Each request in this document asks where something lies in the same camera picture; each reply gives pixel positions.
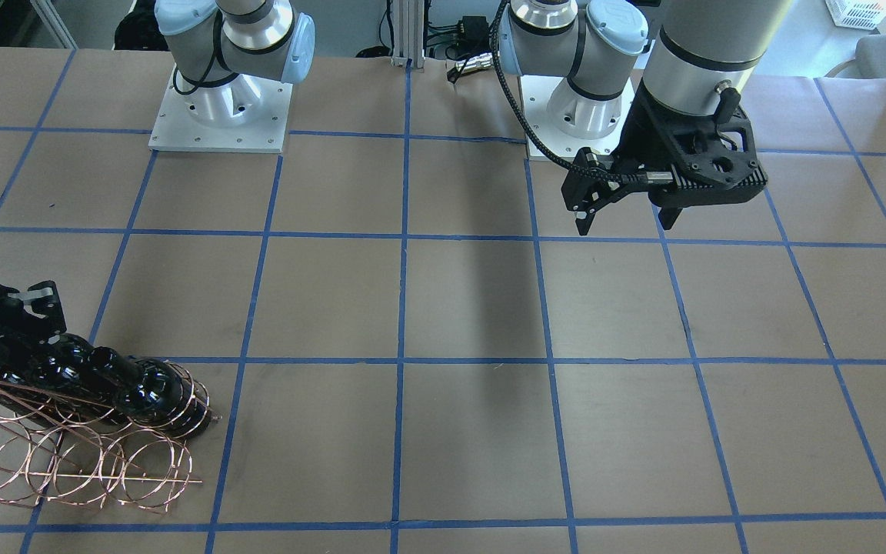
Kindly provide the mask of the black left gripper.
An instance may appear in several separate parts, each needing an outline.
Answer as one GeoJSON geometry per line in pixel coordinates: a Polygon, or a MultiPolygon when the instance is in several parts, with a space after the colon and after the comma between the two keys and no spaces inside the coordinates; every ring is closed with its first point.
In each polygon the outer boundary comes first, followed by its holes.
{"type": "Polygon", "coordinates": [[[575,210],[580,236],[595,214],[633,192],[646,192],[660,207],[664,231],[674,228],[685,208],[736,204],[763,192],[768,175],[754,144],[741,92],[723,81],[709,92],[718,104],[706,115],[682,115],[662,105],[640,84],[608,167],[588,165],[583,148],[562,186],[567,209],[575,210]]]}

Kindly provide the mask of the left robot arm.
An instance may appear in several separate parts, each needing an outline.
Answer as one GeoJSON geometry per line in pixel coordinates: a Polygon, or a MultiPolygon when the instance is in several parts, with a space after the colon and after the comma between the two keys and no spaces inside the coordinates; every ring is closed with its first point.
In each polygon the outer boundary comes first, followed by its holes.
{"type": "Polygon", "coordinates": [[[630,194],[646,194],[671,230],[685,209],[766,189],[741,98],[788,11],[788,1],[675,1],[653,34],[627,1],[500,2],[488,34],[497,80],[528,141],[566,169],[579,235],[630,194]],[[546,110],[581,141],[577,153],[545,144],[507,74],[558,78],[546,110]]]}

